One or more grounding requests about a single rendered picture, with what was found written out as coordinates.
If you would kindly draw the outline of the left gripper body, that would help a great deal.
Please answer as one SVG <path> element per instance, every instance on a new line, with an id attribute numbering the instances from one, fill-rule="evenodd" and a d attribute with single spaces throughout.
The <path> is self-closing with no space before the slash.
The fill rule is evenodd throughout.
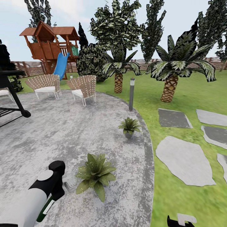
<path id="1" fill-rule="evenodd" d="M 51 191 L 51 194 L 55 201 L 65 195 L 65 192 L 62 188 L 62 180 L 58 185 L 54 186 L 53 190 Z"/>

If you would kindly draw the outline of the insectifuge atomizer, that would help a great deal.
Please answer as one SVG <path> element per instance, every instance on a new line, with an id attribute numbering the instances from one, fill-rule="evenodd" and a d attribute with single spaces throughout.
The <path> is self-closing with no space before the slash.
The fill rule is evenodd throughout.
<path id="1" fill-rule="evenodd" d="M 42 222 L 43 219 L 45 218 L 45 216 L 48 214 L 48 212 L 50 211 L 50 209 L 52 208 L 53 204 L 55 203 L 55 200 L 53 198 L 53 196 L 51 196 L 49 198 L 49 200 L 45 203 L 45 205 L 43 206 L 38 218 L 37 218 L 37 222 Z"/>

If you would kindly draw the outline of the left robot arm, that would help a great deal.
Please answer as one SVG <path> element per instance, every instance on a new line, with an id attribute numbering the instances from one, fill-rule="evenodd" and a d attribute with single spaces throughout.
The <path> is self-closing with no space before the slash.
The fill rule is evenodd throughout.
<path id="1" fill-rule="evenodd" d="M 63 186 L 69 193 L 73 191 L 69 178 L 62 178 L 64 173 L 64 161 L 49 164 L 49 170 L 40 173 L 35 183 L 0 217 L 0 227 L 33 227 L 50 193 L 57 201 L 65 195 Z"/>

